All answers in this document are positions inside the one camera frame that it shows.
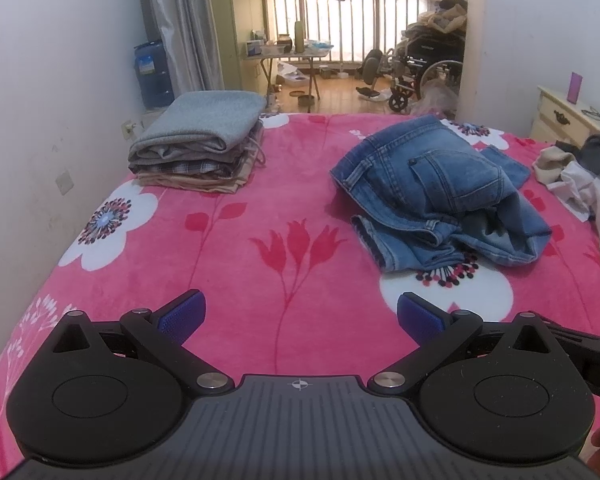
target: electrical outlet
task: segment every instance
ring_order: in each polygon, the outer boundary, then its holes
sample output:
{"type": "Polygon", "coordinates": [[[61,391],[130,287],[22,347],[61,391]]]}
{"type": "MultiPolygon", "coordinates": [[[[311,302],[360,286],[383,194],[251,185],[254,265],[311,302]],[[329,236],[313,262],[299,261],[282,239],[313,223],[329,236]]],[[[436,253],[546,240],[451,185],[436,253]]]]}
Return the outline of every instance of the electrical outlet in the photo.
{"type": "Polygon", "coordinates": [[[58,186],[62,196],[66,195],[73,189],[74,181],[72,180],[68,171],[65,171],[59,175],[58,178],[56,178],[56,186],[58,186]]]}
{"type": "Polygon", "coordinates": [[[129,140],[134,136],[135,127],[136,124],[133,121],[127,121],[122,125],[122,136],[125,138],[125,140],[129,140]]]}

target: metal screw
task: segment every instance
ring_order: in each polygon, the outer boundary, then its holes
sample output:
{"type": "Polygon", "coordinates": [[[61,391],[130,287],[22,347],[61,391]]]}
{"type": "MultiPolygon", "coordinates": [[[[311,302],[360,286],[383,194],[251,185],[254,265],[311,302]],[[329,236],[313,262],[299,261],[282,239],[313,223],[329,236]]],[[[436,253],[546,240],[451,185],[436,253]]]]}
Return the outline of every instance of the metal screw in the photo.
{"type": "Polygon", "coordinates": [[[374,377],[374,382],[383,388],[397,388],[404,384],[404,375],[398,372],[380,372],[374,377]]]}
{"type": "Polygon", "coordinates": [[[196,382],[198,383],[198,386],[202,386],[208,390],[217,390],[229,382],[229,377],[219,372],[208,372],[200,375],[196,382]]]}

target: nightstand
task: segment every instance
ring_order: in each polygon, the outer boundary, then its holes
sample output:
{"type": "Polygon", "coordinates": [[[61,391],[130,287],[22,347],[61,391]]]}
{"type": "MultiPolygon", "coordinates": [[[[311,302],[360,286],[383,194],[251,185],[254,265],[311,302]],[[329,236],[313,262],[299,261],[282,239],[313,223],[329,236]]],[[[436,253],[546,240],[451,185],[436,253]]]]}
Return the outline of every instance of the nightstand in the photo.
{"type": "Polygon", "coordinates": [[[600,132],[600,121],[587,117],[582,110],[589,105],[578,101],[572,105],[566,95],[547,88],[540,89],[538,114],[531,128],[533,140],[555,142],[561,140],[581,147],[591,134],[600,132]]]}

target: metal railing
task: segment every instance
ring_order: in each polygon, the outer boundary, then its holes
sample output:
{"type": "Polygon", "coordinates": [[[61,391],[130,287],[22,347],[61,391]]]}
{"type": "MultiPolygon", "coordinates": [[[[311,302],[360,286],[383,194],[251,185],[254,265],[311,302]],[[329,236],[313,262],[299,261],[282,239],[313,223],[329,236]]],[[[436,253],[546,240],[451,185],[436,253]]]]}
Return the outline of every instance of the metal railing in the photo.
{"type": "Polygon", "coordinates": [[[293,38],[295,22],[302,21],[308,38],[334,46],[328,61],[344,64],[362,61],[372,48],[395,47],[429,0],[273,0],[273,7],[276,37],[293,38]]]}

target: crosshair marking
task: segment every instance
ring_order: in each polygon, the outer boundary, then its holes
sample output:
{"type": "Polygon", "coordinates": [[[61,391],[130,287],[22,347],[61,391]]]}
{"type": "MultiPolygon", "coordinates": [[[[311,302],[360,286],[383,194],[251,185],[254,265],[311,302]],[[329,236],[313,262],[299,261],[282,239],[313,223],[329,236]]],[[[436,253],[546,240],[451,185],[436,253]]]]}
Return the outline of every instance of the crosshair marking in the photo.
{"type": "Polygon", "coordinates": [[[297,390],[303,390],[304,388],[311,386],[311,383],[308,383],[304,379],[297,379],[289,384],[291,384],[291,386],[293,386],[297,390]]]}

